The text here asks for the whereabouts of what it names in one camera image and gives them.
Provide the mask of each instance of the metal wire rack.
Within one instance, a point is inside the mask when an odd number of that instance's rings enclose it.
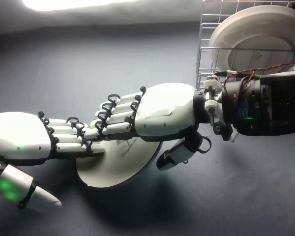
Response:
[[[286,53],[295,52],[295,50],[267,50],[267,49],[255,49],[255,48],[214,48],[209,47],[210,37],[214,30],[228,17],[237,13],[238,11],[258,6],[258,5],[280,5],[295,9],[295,1],[286,0],[203,0],[202,12],[201,12],[201,25],[199,33],[199,49],[197,55],[197,67],[196,67],[196,88],[202,88],[203,81],[206,80],[207,76],[212,75],[218,71],[217,59],[221,50],[228,50],[232,53],[231,70],[233,69],[233,62],[238,60],[236,54],[242,50],[250,51],[251,56],[246,59],[246,69],[251,69],[251,60],[253,56],[263,54],[266,56],[267,62],[263,67],[273,66],[269,64],[272,57],[282,56]],[[211,60],[211,51],[217,51],[217,57],[215,61]]]

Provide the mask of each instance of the white plate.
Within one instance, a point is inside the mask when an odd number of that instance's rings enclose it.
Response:
[[[210,47],[295,50],[295,10],[275,5],[255,6],[230,16],[213,32]],[[219,70],[248,68],[295,62],[295,52],[211,50]],[[276,73],[281,68],[265,73]]]
[[[159,142],[145,142],[141,138],[102,141],[101,145],[104,155],[76,160],[81,180],[96,188],[108,188],[130,180],[152,162],[161,147]]]

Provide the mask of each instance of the fluorescent light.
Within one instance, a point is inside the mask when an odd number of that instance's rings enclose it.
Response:
[[[23,0],[23,3],[28,8],[36,11],[54,11],[87,6],[103,6],[129,1],[136,0]]]

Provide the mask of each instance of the table surface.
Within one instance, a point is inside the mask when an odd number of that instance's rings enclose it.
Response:
[[[49,118],[90,122],[111,93],[194,85],[198,26],[42,29],[3,37],[0,112],[43,110]],[[63,208],[18,211],[0,197],[0,236],[295,236],[295,134],[239,136],[231,144],[209,125],[199,132],[212,140],[210,152],[164,172],[154,161],[114,189],[86,187],[74,160],[23,167]]]

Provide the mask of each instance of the red wire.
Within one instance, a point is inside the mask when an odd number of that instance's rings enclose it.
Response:
[[[249,82],[255,78],[255,71],[258,71],[258,70],[260,70],[260,71],[271,70],[271,69],[275,69],[275,68],[282,67],[282,66],[285,66],[285,65],[295,65],[295,62],[283,63],[283,64],[280,64],[280,65],[274,65],[274,66],[266,67],[266,68],[248,69],[248,70],[243,70],[243,71],[239,71],[239,72],[233,73],[233,74],[231,74],[230,76],[227,76],[227,77],[226,77],[226,79],[225,79],[225,81],[224,81],[224,91],[225,91],[225,93],[227,94],[227,96],[228,96],[230,99],[232,99],[232,97],[227,93],[227,90],[226,90],[226,83],[228,82],[228,80],[229,80],[229,78],[230,78],[231,76],[239,75],[239,74],[241,74],[241,73],[246,73],[246,72],[252,72],[252,74],[251,74],[249,80],[247,81],[245,87],[243,88],[243,89],[246,89],[247,86],[248,86],[248,84],[249,84]]]

